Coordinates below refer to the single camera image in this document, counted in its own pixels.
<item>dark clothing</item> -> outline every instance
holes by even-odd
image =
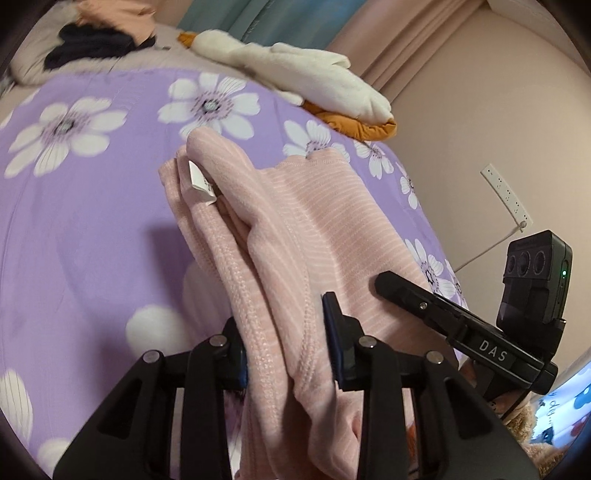
[[[65,25],[60,30],[62,45],[54,48],[45,58],[45,69],[53,70],[78,59],[108,59],[123,57],[134,50],[152,47],[156,37],[150,37],[138,47],[127,33],[114,28],[95,28],[92,25]]]

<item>teal curtain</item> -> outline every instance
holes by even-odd
[[[179,28],[225,30],[243,42],[326,48],[365,0],[194,0]]]

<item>power strip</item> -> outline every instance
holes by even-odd
[[[491,185],[503,204],[507,207],[507,210],[509,210],[509,213],[518,226],[523,221],[526,222],[527,226],[530,226],[532,223],[534,223],[519,198],[517,198],[517,195],[514,193],[513,189],[509,186],[505,179],[501,177],[499,172],[492,164],[488,164],[480,171],[480,173]]]

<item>camera lens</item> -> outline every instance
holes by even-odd
[[[515,256],[511,255],[507,261],[507,273],[511,273],[515,269]]]
[[[519,256],[519,263],[517,264],[519,275],[525,275],[530,267],[530,253],[523,252]]]
[[[544,252],[540,251],[536,253],[534,258],[534,273],[536,275],[540,275],[542,270],[544,269],[544,265],[546,264],[546,256]]]

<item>wall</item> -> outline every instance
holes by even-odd
[[[531,31],[482,9],[393,107],[399,133],[390,146],[452,266],[515,226],[480,175],[488,163],[532,216],[526,235],[551,229],[572,246],[567,329],[556,356],[566,367],[591,344],[591,78]],[[508,243],[458,275],[470,308],[491,322]]]

